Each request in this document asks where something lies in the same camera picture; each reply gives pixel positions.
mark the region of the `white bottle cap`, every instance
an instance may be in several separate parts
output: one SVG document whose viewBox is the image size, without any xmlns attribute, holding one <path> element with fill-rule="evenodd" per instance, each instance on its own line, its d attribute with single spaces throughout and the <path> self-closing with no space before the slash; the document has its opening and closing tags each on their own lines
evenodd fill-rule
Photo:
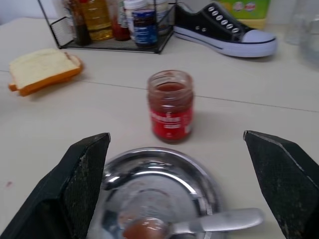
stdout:
<svg viewBox="0 0 319 239">
<path fill-rule="evenodd" d="M 138 9 L 141 7 L 147 6 L 148 3 L 146 0 L 125 0 L 124 8 L 125 9 Z"/>
<path fill-rule="evenodd" d="M 149 2 L 149 4 L 153 4 L 154 5 L 154 0 L 147 0 Z M 167 2 L 167 0 L 155 0 L 156 4 L 161 4 Z"/>
</svg>

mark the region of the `blue label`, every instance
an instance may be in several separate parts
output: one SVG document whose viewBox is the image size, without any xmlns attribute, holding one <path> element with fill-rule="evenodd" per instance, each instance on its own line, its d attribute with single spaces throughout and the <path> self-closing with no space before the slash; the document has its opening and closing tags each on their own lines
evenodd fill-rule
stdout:
<svg viewBox="0 0 319 239">
<path fill-rule="evenodd" d="M 158 41 L 156 34 L 156 26 L 135 26 L 134 27 L 135 42 L 138 44 L 152 44 Z"/>
</svg>

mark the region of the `table surface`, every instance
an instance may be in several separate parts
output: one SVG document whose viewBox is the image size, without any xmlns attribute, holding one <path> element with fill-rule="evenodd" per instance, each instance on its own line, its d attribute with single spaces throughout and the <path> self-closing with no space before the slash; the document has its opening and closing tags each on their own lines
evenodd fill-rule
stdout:
<svg viewBox="0 0 319 239">
<path fill-rule="evenodd" d="M 107 160 L 138 147 L 179 150 L 211 172 L 227 208 L 257 207 L 266 213 L 265 224 L 230 238 L 284 238 L 242 136 L 255 130 L 286 138 L 319 162 L 318 74 L 299 62 L 296 47 L 280 42 L 277 56 L 259 60 L 222 56 L 175 38 L 162 55 L 69 50 L 84 61 L 84 74 L 19 97 L 7 89 L 8 63 L 54 47 L 46 27 L 43 20 L 26 18 L 0 26 L 0 232 L 71 144 L 110 132 Z M 151 74 L 172 68 L 194 77 L 197 95 L 193 134 L 179 145 L 153 136 L 145 90 Z"/>
</svg>

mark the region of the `jar lid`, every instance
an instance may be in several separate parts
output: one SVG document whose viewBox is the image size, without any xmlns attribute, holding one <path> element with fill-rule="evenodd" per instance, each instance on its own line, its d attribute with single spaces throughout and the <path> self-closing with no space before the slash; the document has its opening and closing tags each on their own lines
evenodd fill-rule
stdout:
<svg viewBox="0 0 319 239">
<path fill-rule="evenodd" d="M 162 4 L 164 2 L 167 2 L 167 0 L 147 0 L 149 4 L 153 4 L 154 5 L 154 1 L 156 4 Z"/>
<path fill-rule="evenodd" d="M 151 17 L 155 16 L 155 11 L 152 9 L 141 9 L 132 12 L 133 17 Z"/>
<path fill-rule="evenodd" d="M 145 7 L 148 4 L 146 0 L 125 0 L 124 7 L 125 9 L 138 9 Z"/>
</svg>

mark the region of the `shoe eyelet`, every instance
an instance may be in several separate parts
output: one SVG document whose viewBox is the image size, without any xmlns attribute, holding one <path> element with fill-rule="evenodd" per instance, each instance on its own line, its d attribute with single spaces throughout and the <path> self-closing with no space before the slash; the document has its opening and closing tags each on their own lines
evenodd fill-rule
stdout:
<svg viewBox="0 0 319 239">
<path fill-rule="evenodd" d="M 227 29 L 231 29 L 231 28 L 233 28 L 233 26 L 234 26 L 233 24 L 228 24 L 228 25 L 226 26 L 226 28 L 227 28 Z"/>
</svg>

